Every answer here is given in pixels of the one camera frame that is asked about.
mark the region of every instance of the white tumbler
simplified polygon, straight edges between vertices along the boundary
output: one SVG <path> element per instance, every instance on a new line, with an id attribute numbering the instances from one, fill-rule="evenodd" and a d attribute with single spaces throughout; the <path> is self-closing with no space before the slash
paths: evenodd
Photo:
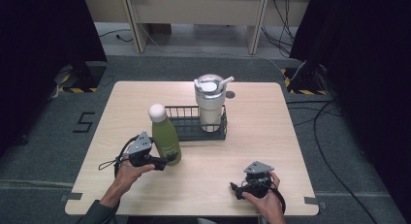
<path id="1" fill-rule="evenodd" d="M 220 76 L 207 74 L 194 80 L 196 102 L 199 105 L 200 124 L 207 132 L 217 131 L 220 127 L 222 107 L 226 98 L 227 82 Z"/>

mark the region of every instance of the metal basket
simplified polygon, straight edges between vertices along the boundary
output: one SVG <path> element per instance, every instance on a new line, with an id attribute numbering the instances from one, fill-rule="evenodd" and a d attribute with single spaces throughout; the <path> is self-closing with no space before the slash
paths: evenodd
<path id="1" fill-rule="evenodd" d="M 181 142 L 225 140 L 227 135 L 226 107 L 223 105 L 220 124 L 200 123 L 198 106 L 166 106 L 167 117 L 173 123 Z M 216 129 L 207 132 L 202 127 Z"/>

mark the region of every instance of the gray carpet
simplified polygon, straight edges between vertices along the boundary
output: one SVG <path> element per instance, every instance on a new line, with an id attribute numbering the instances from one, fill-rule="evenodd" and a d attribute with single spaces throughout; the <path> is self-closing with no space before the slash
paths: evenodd
<path id="1" fill-rule="evenodd" d="M 0 159 L 0 223 L 75 223 L 65 214 L 63 195 L 70 193 L 111 90 L 119 80 L 193 80 L 213 73 L 236 81 L 278 82 L 287 102 L 327 101 L 333 97 L 286 91 L 281 73 L 264 59 L 109 56 L 95 93 L 60 92 L 50 100 L 28 133 L 28 144 L 15 145 Z M 294 60 L 275 61 L 280 68 Z M 325 103 L 289 104 L 305 164 L 324 208 L 313 217 L 287 217 L 288 223 L 372 223 L 362 207 L 331 173 L 318 148 L 312 118 Z M 317 120 L 317 136 L 329 164 L 358 196 L 378 223 L 405 223 L 372 165 L 362 155 L 337 103 Z M 93 122 L 88 133 L 78 125 Z M 125 223 L 119 217 L 119 223 Z"/>

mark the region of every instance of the green bottle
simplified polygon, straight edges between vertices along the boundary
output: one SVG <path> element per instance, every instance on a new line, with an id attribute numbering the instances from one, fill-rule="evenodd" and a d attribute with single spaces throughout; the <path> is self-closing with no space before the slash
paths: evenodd
<path id="1" fill-rule="evenodd" d="M 152 138 L 160 157 L 173 160 L 167 166 L 177 165 L 181 161 L 181 149 L 178 134 L 167 117 L 166 108 L 155 104 L 150 107 L 148 114 L 152 121 Z"/>

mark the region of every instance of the person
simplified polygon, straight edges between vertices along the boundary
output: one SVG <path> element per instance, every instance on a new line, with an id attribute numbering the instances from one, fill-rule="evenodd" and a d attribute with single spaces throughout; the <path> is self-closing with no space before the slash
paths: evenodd
<path id="1" fill-rule="evenodd" d="M 275 184 L 274 189 L 278 189 L 280 185 L 280 179 L 273 172 L 269 172 L 272 178 L 272 182 Z M 252 194 L 242 192 L 241 195 L 256 208 L 256 213 L 264 216 L 267 222 L 270 224 L 283 224 L 285 223 L 284 214 L 281 209 L 281 203 L 277 196 L 269 190 L 264 198 L 256 198 Z"/>
<path id="2" fill-rule="evenodd" d="M 131 186 L 142 174 L 154 169 L 153 164 L 142 167 L 133 167 L 127 157 L 124 157 L 114 182 L 103 198 L 94 201 L 85 216 L 79 219 L 79 224 L 102 224 L 110 223 L 117 211 L 121 197 L 130 190 Z"/>
<path id="3" fill-rule="evenodd" d="M 150 172 L 154 169 L 154 165 L 144 165 L 142 167 L 133 167 L 130 161 L 125 157 L 118 169 L 117 175 L 112 185 L 107 190 L 106 194 L 99 201 L 96 200 L 91 205 L 86 215 L 79 219 L 79 224 L 102 224 L 110 223 L 110 220 L 115 216 L 121 197 L 130 190 L 134 182 L 138 180 L 142 174 Z M 278 189 L 280 179 L 274 172 L 269 172 L 272 177 L 273 186 Z M 256 208 L 256 213 L 263 217 L 270 224 L 285 223 L 282 213 L 281 204 L 275 194 L 269 190 L 267 195 L 262 198 L 256 198 L 252 194 L 242 192 L 241 194 L 247 201 L 252 203 Z"/>

